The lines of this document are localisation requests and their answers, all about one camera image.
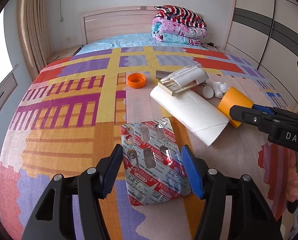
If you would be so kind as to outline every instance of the bed sheet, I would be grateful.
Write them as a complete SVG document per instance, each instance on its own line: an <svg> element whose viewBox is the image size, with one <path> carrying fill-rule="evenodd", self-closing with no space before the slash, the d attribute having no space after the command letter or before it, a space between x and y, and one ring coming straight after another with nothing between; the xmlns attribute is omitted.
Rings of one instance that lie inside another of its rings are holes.
<svg viewBox="0 0 298 240"><path fill-rule="evenodd" d="M191 45L159 42L154 39L151 33L133 33L126 35L119 35L110 38L105 38L100 41L92 42L84 46L77 55L99 51L103 49L114 49L123 47L139 47L139 46L163 46L163 47L181 47L181 48L195 48L203 49L203 47L196 47Z"/></svg>
<svg viewBox="0 0 298 240"><path fill-rule="evenodd" d="M279 92L250 63L197 48L106 49L45 67L13 116L0 157L0 217L12 238L21 239L35 204L55 174L79 175L110 155L121 143L121 125L163 117L170 118L179 148L189 145L197 157L226 176L250 174L278 219L285 210L290 150L269 143L267 134L247 124L238 129L228 125L207 147L151 99L156 70L175 71L198 63L210 82L226 82L256 104L288 109ZM134 72L146 76L141 89L126 84ZM219 99L209 102L217 105ZM122 165L112 193L100 205L111 239L188 240L195 235L204 201L190 194L131 206ZM76 197L73 215L77 240L83 240ZM289 224L282 222L286 232Z"/></svg>

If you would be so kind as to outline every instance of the screw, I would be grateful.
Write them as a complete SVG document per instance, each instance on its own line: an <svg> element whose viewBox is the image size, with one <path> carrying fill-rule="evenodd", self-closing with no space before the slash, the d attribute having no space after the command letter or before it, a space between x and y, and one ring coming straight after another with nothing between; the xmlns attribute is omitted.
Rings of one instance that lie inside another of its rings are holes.
<svg viewBox="0 0 298 240"><path fill-rule="evenodd" d="M208 173L209 173L210 175L215 175L215 174L218 173L218 171L217 171L216 169L209 169L209 170L208 170Z"/></svg>
<svg viewBox="0 0 298 240"><path fill-rule="evenodd" d="M94 167L91 167L91 168L89 168L88 170L87 170L87 173L88 174L94 174L94 173L96 173L96 168L94 168Z"/></svg>
<svg viewBox="0 0 298 240"><path fill-rule="evenodd" d="M242 178L243 178L244 181L250 181L251 180L251 177L249 175L243 175Z"/></svg>
<svg viewBox="0 0 298 240"><path fill-rule="evenodd" d="M55 176L53 177L53 179L54 179L55 181L61 180L61 179L62 179L62 175L61 175L61 174L57 174L57 175L55 175Z"/></svg>

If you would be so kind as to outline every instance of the headboard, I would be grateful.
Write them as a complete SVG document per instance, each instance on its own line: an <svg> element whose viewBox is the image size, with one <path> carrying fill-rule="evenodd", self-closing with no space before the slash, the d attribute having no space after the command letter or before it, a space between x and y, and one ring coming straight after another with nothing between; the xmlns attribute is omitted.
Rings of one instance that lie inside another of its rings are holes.
<svg viewBox="0 0 298 240"><path fill-rule="evenodd" d="M83 14L80 16L83 44L123 34L151 33L157 13L154 6L125 6Z"/></svg>

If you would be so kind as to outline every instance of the curtain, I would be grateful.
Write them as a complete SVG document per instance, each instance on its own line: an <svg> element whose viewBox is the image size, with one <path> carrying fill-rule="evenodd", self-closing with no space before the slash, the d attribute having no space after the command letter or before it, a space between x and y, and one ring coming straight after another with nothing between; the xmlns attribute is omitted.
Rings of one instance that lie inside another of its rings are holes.
<svg viewBox="0 0 298 240"><path fill-rule="evenodd" d="M33 80L52 56L45 0L18 0L18 28L25 61Z"/></svg>

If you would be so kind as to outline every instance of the sliding wardrobe door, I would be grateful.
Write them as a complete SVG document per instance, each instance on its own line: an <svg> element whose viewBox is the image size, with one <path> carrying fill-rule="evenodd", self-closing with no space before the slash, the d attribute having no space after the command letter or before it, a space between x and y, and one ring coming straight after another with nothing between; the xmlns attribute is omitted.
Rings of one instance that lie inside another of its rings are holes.
<svg viewBox="0 0 298 240"><path fill-rule="evenodd" d="M275 0L236 0L226 50L258 67L272 25Z"/></svg>
<svg viewBox="0 0 298 240"><path fill-rule="evenodd" d="M298 4L277 0L272 35L259 71L276 86L286 103L298 103Z"/></svg>

